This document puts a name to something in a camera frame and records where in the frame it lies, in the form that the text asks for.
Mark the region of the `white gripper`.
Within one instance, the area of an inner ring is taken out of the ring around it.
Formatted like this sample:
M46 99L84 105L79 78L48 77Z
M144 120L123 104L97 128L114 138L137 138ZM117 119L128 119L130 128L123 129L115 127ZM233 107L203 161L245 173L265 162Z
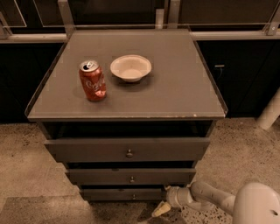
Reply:
M152 217L159 217L171 210L172 207L189 207L195 211L208 211L214 208L214 205L208 201L196 200L188 187L170 186L164 187L166 191L166 201L161 201L152 212Z

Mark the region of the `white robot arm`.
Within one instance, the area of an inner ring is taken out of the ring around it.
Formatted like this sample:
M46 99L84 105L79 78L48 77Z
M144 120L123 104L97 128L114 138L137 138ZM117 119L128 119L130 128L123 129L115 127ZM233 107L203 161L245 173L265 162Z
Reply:
M201 181L195 181L189 187L168 186L165 200L151 216L158 217L172 208L206 211L213 206L231 215L232 224L280 224L279 193L256 182L245 184L236 195Z

